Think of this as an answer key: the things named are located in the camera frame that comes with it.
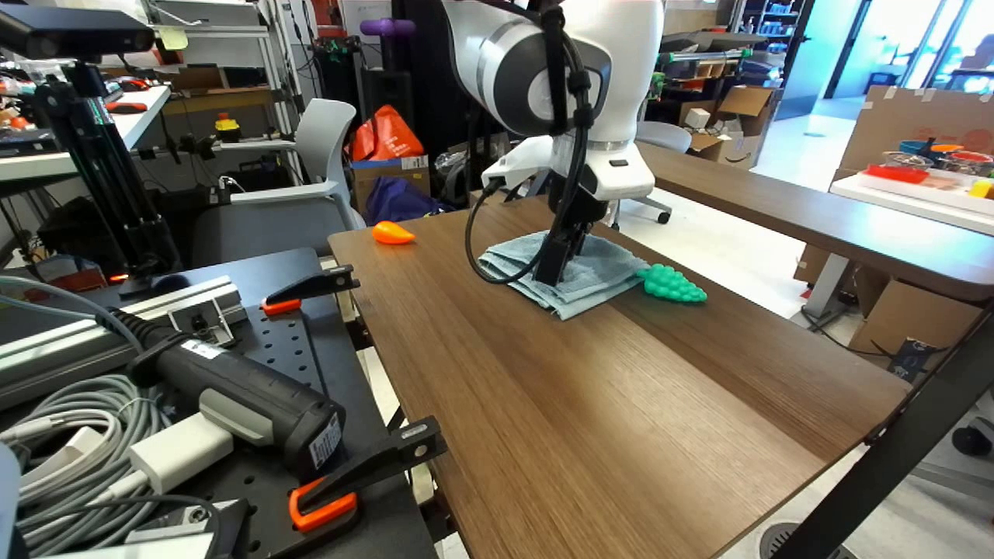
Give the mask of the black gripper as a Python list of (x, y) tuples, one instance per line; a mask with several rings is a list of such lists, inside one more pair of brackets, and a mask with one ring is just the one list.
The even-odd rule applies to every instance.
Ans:
[[(569, 261), (585, 253), (586, 226), (604, 215), (604, 206), (593, 195), (597, 173), (581, 169), (574, 177), (550, 173), (547, 207), (553, 211), (553, 237), (569, 239)], [(547, 237), (536, 254), (534, 280), (554, 287), (563, 276), (563, 244)]]

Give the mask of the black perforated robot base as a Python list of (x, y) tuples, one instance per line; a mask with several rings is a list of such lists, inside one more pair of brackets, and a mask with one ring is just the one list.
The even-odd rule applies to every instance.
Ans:
[(328, 387), (311, 388), (244, 353), (206, 341), (176, 325), (158, 325), (111, 307), (142, 346), (133, 371), (167, 381), (237, 437), (272, 450), (298, 485), (286, 493), (286, 521), (295, 531), (272, 559), (306, 559), (313, 550), (359, 534), (370, 540), (355, 559), (435, 559), (428, 534), (403, 539), (359, 513), (386, 493), (408, 504), (403, 474), (439, 458), (439, 424), (346, 437), (345, 408)]

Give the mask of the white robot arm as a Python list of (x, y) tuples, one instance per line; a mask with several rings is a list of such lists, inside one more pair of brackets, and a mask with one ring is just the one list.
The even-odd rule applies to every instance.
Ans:
[(553, 226), (527, 273), (554, 287), (614, 198), (654, 173), (637, 149), (664, 29), (661, 0), (441, 0), (463, 90), (517, 144), (480, 170), (488, 189), (532, 177)]

